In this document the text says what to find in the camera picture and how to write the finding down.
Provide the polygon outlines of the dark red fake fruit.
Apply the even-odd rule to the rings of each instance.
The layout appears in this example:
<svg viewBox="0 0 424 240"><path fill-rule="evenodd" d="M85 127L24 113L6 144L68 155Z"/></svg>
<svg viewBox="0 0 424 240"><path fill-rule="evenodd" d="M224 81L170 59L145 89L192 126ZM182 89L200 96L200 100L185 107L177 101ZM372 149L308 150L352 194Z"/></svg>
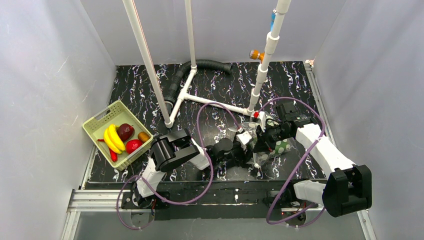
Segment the dark red fake fruit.
<svg viewBox="0 0 424 240"><path fill-rule="evenodd" d="M119 138L126 142L134 135L134 127L128 123L123 123L119 127L117 127L116 132L119 136Z"/></svg>

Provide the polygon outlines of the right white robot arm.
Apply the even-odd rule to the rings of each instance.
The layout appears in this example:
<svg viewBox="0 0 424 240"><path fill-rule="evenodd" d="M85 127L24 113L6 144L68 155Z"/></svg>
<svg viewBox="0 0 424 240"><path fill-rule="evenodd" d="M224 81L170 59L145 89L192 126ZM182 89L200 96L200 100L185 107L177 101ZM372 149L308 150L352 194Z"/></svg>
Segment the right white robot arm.
<svg viewBox="0 0 424 240"><path fill-rule="evenodd" d="M306 201L325 207L332 217L367 210L372 206L372 172L366 165L357 165L343 155L325 136L324 124L299 112L292 103L282 102L276 107L277 123L271 125L260 109L253 118L260 121L256 128L255 153L272 152L277 142L293 138L320 165L327 177L326 183L308 179L288 180L282 193L271 203Z"/></svg>

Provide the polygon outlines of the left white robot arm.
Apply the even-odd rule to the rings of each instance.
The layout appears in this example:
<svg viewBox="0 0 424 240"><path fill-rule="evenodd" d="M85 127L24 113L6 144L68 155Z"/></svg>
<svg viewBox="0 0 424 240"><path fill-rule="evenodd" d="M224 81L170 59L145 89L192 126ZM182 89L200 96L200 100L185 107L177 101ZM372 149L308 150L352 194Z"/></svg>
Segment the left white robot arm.
<svg viewBox="0 0 424 240"><path fill-rule="evenodd" d="M252 135L240 128L233 140L222 138L214 145L202 149L187 129L157 137L152 142L147 167L133 185L135 199L140 202L154 195L165 173L190 162L199 170L222 169L225 166L242 166L252 152Z"/></svg>

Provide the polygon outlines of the red fake apple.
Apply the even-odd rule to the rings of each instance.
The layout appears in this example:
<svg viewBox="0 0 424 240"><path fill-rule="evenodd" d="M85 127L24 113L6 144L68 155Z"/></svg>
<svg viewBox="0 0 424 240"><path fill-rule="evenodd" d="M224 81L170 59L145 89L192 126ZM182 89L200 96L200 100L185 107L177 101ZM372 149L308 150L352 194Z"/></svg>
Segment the red fake apple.
<svg viewBox="0 0 424 240"><path fill-rule="evenodd" d="M130 155L143 145L143 142L139 139L129 140L125 145L126 152Z"/></svg>

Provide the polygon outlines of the clear polka dot zip bag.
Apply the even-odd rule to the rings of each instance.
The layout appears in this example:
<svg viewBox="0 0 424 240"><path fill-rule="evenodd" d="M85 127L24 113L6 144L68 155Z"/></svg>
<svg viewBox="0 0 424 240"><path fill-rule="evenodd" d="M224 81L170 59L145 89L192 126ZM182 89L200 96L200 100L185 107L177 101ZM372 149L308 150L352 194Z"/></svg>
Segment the clear polka dot zip bag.
<svg viewBox="0 0 424 240"><path fill-rule="evenodd" d="M281 122L265 113L259 119L252 119L241 123L241 126L252 137L252 141L245 148L247 163L256 168L264 165L293 148L290 139L281 138Z"/></svg>

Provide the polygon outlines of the red fake chili pepper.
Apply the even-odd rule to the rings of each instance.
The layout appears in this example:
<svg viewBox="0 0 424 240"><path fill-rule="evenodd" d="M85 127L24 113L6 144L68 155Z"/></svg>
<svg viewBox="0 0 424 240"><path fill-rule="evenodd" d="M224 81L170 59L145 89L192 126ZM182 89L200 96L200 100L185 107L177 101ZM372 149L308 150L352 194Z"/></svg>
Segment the red fake chili pepper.
<svg viewBox="0 0 424 240"><path fill-rule="evenodd" d="M98 142L105 142L104 139L97 139ZM109 150L109 154L110 154L110 158L112 160L112 162L116 162L118 160L118 155L116 152L114 152L110 147L108 148Z"/></svg>

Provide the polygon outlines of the yellow fake banana bunch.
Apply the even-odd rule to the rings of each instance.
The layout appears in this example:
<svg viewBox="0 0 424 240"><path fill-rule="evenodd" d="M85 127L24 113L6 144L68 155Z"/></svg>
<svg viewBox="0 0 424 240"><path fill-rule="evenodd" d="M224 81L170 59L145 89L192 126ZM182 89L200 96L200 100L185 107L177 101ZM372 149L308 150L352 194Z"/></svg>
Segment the yellow fake banana bunch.
<svg viewBox="0 0 424 240"><path fill-rule="evenodd" d="M118 155L126 151L124 142L117 134L117 126L115 124L109 125L109 127L104 130L103 139L106 145Z"/></svg>

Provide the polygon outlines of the orange fake fruit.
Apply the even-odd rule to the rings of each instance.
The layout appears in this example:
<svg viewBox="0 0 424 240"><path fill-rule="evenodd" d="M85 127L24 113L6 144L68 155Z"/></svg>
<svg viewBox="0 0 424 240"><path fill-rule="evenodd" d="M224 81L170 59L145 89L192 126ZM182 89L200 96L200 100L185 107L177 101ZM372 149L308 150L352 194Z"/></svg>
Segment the orange fake fruit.
<svg viewBox="0 0 424 240"><path fill-rule="evenodd" d="M150 138L151 136L144 131L139 132L137 135L137 139L141 141L143 144L146 143Z"/></svg>

